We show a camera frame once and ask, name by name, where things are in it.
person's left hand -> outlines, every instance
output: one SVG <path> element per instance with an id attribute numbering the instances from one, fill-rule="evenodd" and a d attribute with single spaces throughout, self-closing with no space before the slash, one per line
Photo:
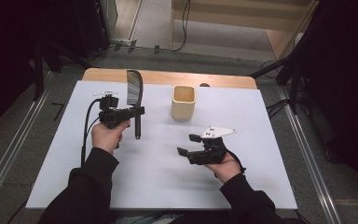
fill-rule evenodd
<path id="1" fill-rule="evenodd" d="M 109 129 L 102 123 L 95 125 L 91 131 L 92 146 L 103 149 L 113 155 L 117 144 L 121 142 L 123 138 L 123 131 L 129 127 L 129 125 L 129 120 L 119 123 L 118 126 L 113 129 Z"/>

gray floor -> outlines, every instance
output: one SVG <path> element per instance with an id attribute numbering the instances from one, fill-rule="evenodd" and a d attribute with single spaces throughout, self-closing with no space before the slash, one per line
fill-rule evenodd
<path id="1" fill-rule="evenodd" d="M 156 44 L 163 46 L 163 41 L 166 41 L 161 39 L 161 35 L 157 35 L 164 33 L 163 30 L 160 30 L 161 33 L 150 32 L 149 28 L 145 31 L 143 28 L 147 27 L 147 24 L 141 23 L 141 21 L 152 20 L 150 18 L 145 19 L 150 17 L 147 9 L 156 8 L 156 4 L 162 3 L 157 0 L 144 0 L 143 10 L 134 33 L 134 38 L 138 40 L 140 46 L 151 45 L 148 47 L 153 47 Z M 119 51 L 105 52 L 91 63 L 96 67 L 104 68 L 132 68 L 244 76 L 257 71 L 262 62 L 273 60 L 273 54 L 266 39 L 267 36 L 263 31 L 256 29 L 244 31 L 249 35 L 246 39 L 252 41 L 246 42 L 240 39 L 239 41 L 243 42 L 241 43 L 243 49 L 233 49 L 233 47 L 239 45 L 231 45 L 233 42 L 223 41 L 227 39 L 225 34 L 229 33 L 230 27 L 224 28 L 227 30 L 213 35 L 214 39 L 202 40 L 202 43 L 198 42 L 200 35 L 207 37 L 209 35 L 200 34 L 195 36 L 196 32 L 192 32 L 191 28 L 189 28 L 187 30 L 188 44 L 184 48 L 184 52 L 162 51 L 159 54 L 154 54 L 152 50 L 137 49 L 133 53 L 128 53 L 123 48 Z M 177 43 L 180 43 L 180 40 L 180 36 L 175 38 Z M 66 104 L 76 81 L 81 79 L 83 74 L 84 70 L 76 64 L 67 64 L 61 73 L 54 74 L 54 82 L 50 86 L 46 102 L 0 188 L 0 223 L 6 223 L 16 209 L 27 199 L 36 180 L 62 117 L 61 114 L 58 120 L 53 121 L 59 108 L 56 105 L 52 105 L 52 103 Z M 256 81 L 266 105 L 272 105 L 280 100 L 278 87 L 274 84 L 273 78 L 271 78 L 275 76 L 276 72 L 273 71 Z M 0 159 L 30 108 L 33 94 L 34 89 L 30 87 L 0 119 Z M 344 164 L 332 164 L 326 161 L 323 144 L 310 119 L 300 109 L 298 111 L 298 117 L 309 139 L 310 147 L 324 176 L 326 185 L 336 203 L 342 223 L 358 223 L 358 174 Z M 328 223 L 286 113 L 281 111 L 277 114 L 271 120 L 271 125 L 294 190 L 299 212 L 310 223 Z M 12 223 L 36 223 L 41 213 L 41 210 L 22 209 Z M 278 213 L 283 217 L 296 216 L 293 211 L 278 211 Z M 127 215 L 133 217 L 123 218 L 120 223 L 127 223 L 137 218 L 137 213 Z"/>

cup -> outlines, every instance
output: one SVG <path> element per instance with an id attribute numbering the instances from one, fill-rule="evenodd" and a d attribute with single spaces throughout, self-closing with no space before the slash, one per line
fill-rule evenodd
<path id="1" fill-rule="evenodd" d="M 196 89 L 190 86 L 174 86 L 172 91 L 172 117 L 191 119 L 196 104 Z"/>

white table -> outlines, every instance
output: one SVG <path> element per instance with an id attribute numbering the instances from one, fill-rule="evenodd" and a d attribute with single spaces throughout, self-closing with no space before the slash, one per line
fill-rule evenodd
<path id="1" fill-rule="evenodd" d="M 118 91 L 119 108 L 126 105 L 127 84 L 79 81 L 34 184 L 27 208 L 45 208 L 66 187 L 71 169 L 80 165 L 84 120 L 95 91 Z M 113 173 L 114 209 L 226 209 L 220 181 L 207 168 L 190 165 L 176 148 L 202 150 L 190 142 L 190 133 L 201 134 L 209 125 L 233 128 L 223 137 L 228 149 L 247 168 L 254 189 L 264 190 L 277 208 L 296 209 L 296 200 L 282 156 L 258 90 L 197 88 L 192 120 L 170 116 L 171 85 L 145 84 L 142 137 L 134 138 L 134 125 L 124 132 L 115 156 L 120 161 Z M 99 107 L 91 110 L 90 120 Z M 90 136 L 88 151 L 90 153 Z"/>

floor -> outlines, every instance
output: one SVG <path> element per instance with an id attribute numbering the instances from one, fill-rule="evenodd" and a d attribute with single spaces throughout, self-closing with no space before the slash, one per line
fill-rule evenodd
<path id="1" fill-rule="evenodd" d="M 168 48 L 170 1 L 144 0 L 140 8 L 131 40 L 137 40 L 138 47 L 153 48 L 160 45 Z M 175 22 L 174 46 L 181 45 L 183 33 L 181 21 Z M 240 28 L 223 25 L 211 25 L 201 22 L 189 22 L 187 26 L 186 46 L 178 53 L 161 52 L 155 55 L 152 50 L 136 51 L 131 54 L 124 49 L 103 53 L 93 65 L 97 67 L 135 68 L 150 70 L 173 70 L 195 73 L 214 73 L 225 75 L 249 75 L 262 66 L 273 63 L 275 57 L 264 30 Z M 84 70 L 75 64 L 67 64 L 60 74 L 53 77 L 49 94 L 42 105 L 37 118 L 33 121 L 27 137 L 21 142 L 19 152 L 3 183 L 0 183 L 0 223 L 6 223 L 32 189 L 44 155 L 60 123 L 56 120 L 59 107 L 65 104 L 76 81 L 81 79 Z M 277 71 L 272 71 L 256 83 L 261 90 L 266 105 L 272 105 L 282 99 L 280 88 L 274 83 Z M 15 136 L 23 118 L 32 107 L 33 87 L 27 90 L 18 101 L 0 119 L 0 160 Z M 315 189 L 310 168 L 300 149 L 298 138 L 289 122 L 290 112 L 283 110 L 271 120 L 276 134 L 283 162 L 296 197 L 300 213 L 310 223 L 358 223 L 358 174 L 345 164 L 333 164 L 324 156 L 324 146 L 316 133 L 311 120 L 298 109 L 297 115 L 303 134 L 307 137 L 310 151 L 322 174 L 328 193 L 331 195 L 339 215 L 339 221 L 331 222 L 324 210 L 318 191 Z M 12 223 L 36 223 L 41 210 L 22 209 Z M 293 211 L 278 211 L 283 217 L 295 217 Z M 145 214 L 124 214 L 117 223 L 131 223 Z"/>

